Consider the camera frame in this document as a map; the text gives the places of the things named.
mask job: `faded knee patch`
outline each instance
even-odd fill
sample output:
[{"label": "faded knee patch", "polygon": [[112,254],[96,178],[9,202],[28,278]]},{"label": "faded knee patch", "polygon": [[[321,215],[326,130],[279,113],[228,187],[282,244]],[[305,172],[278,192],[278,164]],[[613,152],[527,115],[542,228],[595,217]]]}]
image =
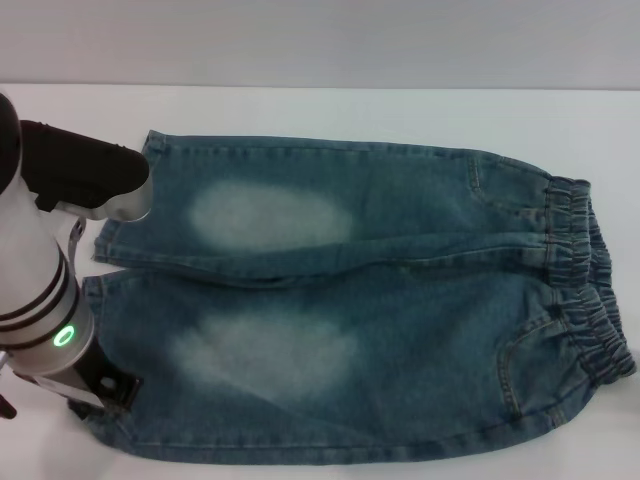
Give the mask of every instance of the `faded knee patch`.
[{"label": "faded knee patch", "polygon": [[352,217],[317,193],[222,180],[189,210],[201,240],[225,251],[272,252],[348,240]]},{"label": "faded knee patch", "polygon": [[205,318],[175,340],[170,354],[200,388],[231,386],[291,403],[339,387],[356,351],[351,335],[322,318],[270,312]]}]

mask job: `black stripe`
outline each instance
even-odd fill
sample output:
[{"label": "black stripe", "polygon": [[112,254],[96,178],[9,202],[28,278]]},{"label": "black stripe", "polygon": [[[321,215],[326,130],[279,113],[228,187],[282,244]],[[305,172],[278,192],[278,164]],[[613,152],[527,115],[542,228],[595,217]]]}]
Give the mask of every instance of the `black stripe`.
[{"label": "black stripe", "polygon": [[67,286],[69,285],[69,267],[67,265],[67,262],[63,262],[63,265],[64,265],[64,279],[62,280],[62,285],[60,286],[60,290],[58,290],[58,293],[56,293],[56,296],[51,299],[49,304],[46,307],[44,307],[42,310],[40,310],[38,313],[35,313],[30,317],[27,317],[19,321],[18,323],[12,323],[11,325],[7,325],[6,327],[0,325],[0,332],[11,332],[14,330],[19,330],[21,328],[28,327],[29,325],[33,325],[38,320],[41,320],[42,318],[49,315],[51,311],[54,308],[56,308],[56,306],[60,303],[60,300],[62,300],[62,297],[64,296],[64,294],[67,292]]},{"label": "black stripe", "polygon": [[38,305],[44,302],[49,295],[51,295],[51,292],[53,292],[53,289],[56,287],[58,281],[60,280],[60,275],[62,275],[62,266],[64,265],[64,255],[62,254],[62,250],[60,250],[60,247],[58,247],[58,255],[58,269],[56,270],[56,274],[53,276],[53,280],[51,280],[51,283],[47,288],[45,288],[44,292],[42,292],[34,301],[28,303],[24,307],[21,307],[18,310],[14,310],[11,313],[0,315],[0,322],[6,322],[7,320],[11,320],[13,318],[19,317],[20,315],[24,315],[25,313],[36,308]]},{"label": "black stripe", "polygon": [[24,342],[24,343],[18,343],[16,345],[3,345],[0,344],[0,348],[7,350],[8,352],[12,351],[12,350],[26,350],[27,348],[32,348],[32,347],[36,347],[38,345],[40,345],[41,343],[46,342],[47,340],[55,337],[57,335],[57,333],[62,329],[62,327],[64,327],[67,323],[69,323],[71,321],[71,319],[73,318],[73,315],[76,313],[76,310],[78,309],[78,303],[80,303],[80,290],[78,289],[78,287],[76,286],[76,295],[73,299],[73,305],[71,305],[71,309],[69,309],[69,312],[65,315],[65,317],[62,319],[62,321],[54,328],[52,329],[49,333],[46,333],[44,335],[42,335],[41,337],[36,338],[35,340],[30,340],[28,342]]}]

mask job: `white wall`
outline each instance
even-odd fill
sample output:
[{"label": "white wall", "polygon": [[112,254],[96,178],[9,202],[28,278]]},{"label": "white wall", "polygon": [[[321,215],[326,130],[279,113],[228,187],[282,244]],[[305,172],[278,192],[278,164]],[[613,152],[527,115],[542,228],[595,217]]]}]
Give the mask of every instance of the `white wall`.
[{"label": "white wall", "polygon": [[0,0],[0,82],[640,88],[640,0]]}]

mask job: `blue denim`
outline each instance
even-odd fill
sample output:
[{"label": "blue denim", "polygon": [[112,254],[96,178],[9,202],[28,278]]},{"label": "blue denim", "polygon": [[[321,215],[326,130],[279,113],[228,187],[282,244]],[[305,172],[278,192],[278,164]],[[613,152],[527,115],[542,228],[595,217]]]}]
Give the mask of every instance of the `blue denim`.
[{"label": "blue denim", "polygon": [[571,420],[635,365],[589,184],[486,152],[151,132],[154,207],[87,278],[148,458],[416,461]]}]

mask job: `white background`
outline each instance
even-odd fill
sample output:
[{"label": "white background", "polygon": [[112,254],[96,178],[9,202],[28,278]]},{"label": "white background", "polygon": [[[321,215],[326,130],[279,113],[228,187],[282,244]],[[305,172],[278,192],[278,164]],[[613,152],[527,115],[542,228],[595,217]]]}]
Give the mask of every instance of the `white background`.
[{"label": "white background", "polygon": [[[586,178],[613,257],[625,332],[640,347],[640,92],[4,88],[24,119],[134,149],[150,128],[379,140],[485,149],[556,175]],[[82,275],[105,271],[88,260],[98,230],[92,223],[79,248]],[[63,399],[6,373],[0,391],[19,416],[0,421],[0,480],[631,479],[640,473],[638,377],[603,387],[569,424],[506,450],[417,464],[319,468],[185,465],[124,455],[96,442]]]},{"label": "white background", "polygon": [[640,88],[638,0],[2,0],[0,82]]}]

